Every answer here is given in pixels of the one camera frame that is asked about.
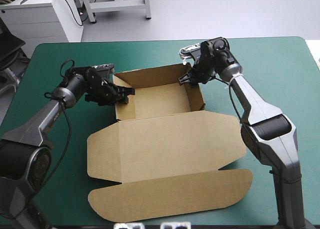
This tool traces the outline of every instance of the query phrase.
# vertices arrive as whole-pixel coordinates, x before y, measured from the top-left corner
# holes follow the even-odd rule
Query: white cabinet
[[[0,5],[0,17],[13,35],[25,41],[22,49],[29,58],[42,43],[81,42],[83,26],[77,25],[65,0],[28,0],[20,5],[21,1]],[[74,0],[67,1],[81,24]]]

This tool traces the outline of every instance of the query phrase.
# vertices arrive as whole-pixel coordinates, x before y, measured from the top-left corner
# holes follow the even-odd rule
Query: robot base
[[[275,225],[273,229],[289,229],[288,227],[286,227],[285,225]],[[311,224],[310,221],[308,221],[307,219],[305,219],[305,227],[302,229],[316,229],[316,227],[314,225]]]

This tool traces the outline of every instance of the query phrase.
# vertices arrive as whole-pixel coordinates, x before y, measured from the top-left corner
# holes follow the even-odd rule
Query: chair
[[[29,62],[21,49],[24,44],[23,40],[10,33],[0,18],[0,125],[17,91],[27,64],[20,68],[19,74],[14,73],[11,67],[15,68],[18,61]]]

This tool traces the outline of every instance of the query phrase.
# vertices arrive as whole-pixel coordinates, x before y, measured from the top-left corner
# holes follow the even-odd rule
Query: open cardboard box
[[[132,222],[225,208],[248,192],[249,170],[219,170],[246,154],[238,119],[203,110],[200,87],[178,83],[187,71],[175,64],[113,76],[136,92],[115,106],[118,122],[87,141],[88,175],[122,183],[90,192],[101,217]]]

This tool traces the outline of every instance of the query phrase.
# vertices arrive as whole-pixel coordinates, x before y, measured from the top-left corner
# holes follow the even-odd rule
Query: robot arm
[[[53,145],[48,134],[65,109],[72,108],[84,93],[88,93],[86,101],[99,106],[128,103],[128,95],[135,94],[134,88],[117,86],[109,80],[113,64],[73,66],[50,93],[51,100],[0,140],[0,214],[16,229],[52,228],[32,198],[41,189],[51,164]]]
[[[223,82],[229,84],[229,90],[230,87],[234,90],[244,109],[239,118],[242,139],[263,165],[272,167],[278,226],[314,228],[304,216],[295,125],[278,107],[265,102],[246,81],[243,69],[230,52],[225,38],[218,37],[182,48],[180,57],[194,59],[192,69],[179,79],[181,84],[206,84],[218,74]]]

